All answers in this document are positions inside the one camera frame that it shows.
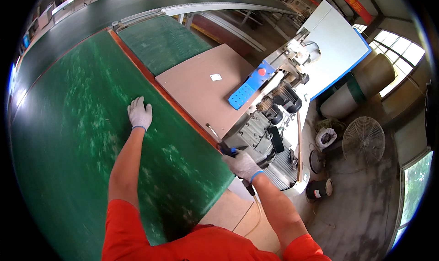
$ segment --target forearm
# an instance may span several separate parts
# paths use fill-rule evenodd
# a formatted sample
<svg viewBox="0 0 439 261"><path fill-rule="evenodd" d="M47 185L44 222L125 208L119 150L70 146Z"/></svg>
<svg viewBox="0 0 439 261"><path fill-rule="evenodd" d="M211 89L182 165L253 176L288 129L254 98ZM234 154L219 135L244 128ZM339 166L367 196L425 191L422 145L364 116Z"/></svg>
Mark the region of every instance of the forearm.
<svg viewBox="0 0 439 261"><path fill-rule="evenodd" d="M120 151L110 175L108 202L122 199L139 209L137 183L144 134L143 128L134 128Z"/></svg>
<svg viewBox="0 0 439 261"><path fill-rule="evenodd" d="M294 239L308 231L293 203L265 174L258 174L252 182L258 192L267 220L284 250Z"/></svg>

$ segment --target blue glove cuff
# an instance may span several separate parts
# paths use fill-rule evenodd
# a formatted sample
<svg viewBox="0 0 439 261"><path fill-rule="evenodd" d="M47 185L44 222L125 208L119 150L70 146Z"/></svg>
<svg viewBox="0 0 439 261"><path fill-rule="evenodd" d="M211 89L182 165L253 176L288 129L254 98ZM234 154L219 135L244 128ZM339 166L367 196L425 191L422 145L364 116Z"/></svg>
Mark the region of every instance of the blue glove cuff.
<svg viewBox="0 0 439 261"><path fill-rule="evenodd" d="M252 178L250 178L250 184L253 182L253 179L255 178L255 176L257 176L258 174L263 173L263 172L264 172L263 170L257 171L257 172L252 176Z"/></svg>
<svg viewBox="0 0 439 261"><path fill-rule="evenodd" d="M145 129L144 126L134 126L134 127L131 128L131 130L134 130L134 128L137 128L137 127L139 127L139 128L143 128L143 129L145 130L145 132L146 132L146 129Z"/></svg>

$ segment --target black bucket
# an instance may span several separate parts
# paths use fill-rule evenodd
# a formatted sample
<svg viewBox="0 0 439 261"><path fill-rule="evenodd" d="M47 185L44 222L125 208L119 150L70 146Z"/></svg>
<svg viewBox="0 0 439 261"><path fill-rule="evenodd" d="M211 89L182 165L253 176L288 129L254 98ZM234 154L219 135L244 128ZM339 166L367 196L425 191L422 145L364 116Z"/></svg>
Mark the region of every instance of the black bucket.
<svg viewBox="0 0 439 261"><path fill-rule="evenodd" d="M332 188L332 180L330 178L321 181L311 181L306 186L306 196L312 200L327 197L332 194Z"/></svg>

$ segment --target emergency stop button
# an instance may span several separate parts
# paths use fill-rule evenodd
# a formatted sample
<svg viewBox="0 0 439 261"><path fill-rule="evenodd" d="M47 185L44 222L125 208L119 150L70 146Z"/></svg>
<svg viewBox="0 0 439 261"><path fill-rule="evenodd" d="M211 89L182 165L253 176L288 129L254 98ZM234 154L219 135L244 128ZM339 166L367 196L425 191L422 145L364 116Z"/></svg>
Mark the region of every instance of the emergency stop button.
<svg viewBox="0 0 439 261"><path fill-rule="evenodd" d="M258 70L258 74L259 74L260 76L264 76L265 73L266 73L266 70L265 70L263 67L260 68L260 69Z"/></svg>

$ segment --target bucket label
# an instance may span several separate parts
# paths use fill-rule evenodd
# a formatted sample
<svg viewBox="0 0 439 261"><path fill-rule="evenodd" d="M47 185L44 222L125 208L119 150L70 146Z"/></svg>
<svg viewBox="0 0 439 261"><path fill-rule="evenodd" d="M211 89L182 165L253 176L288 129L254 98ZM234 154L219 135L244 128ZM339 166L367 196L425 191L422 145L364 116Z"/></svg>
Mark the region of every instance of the bucket label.
<svg viewBox="0 0 439 261"><path fill-rule="evenodd" d="M316 198L321 198L321 196L320 196L320 192L319 192L318 189L316 189L316 190L314 191L314 196L315 196Z"/></svg>

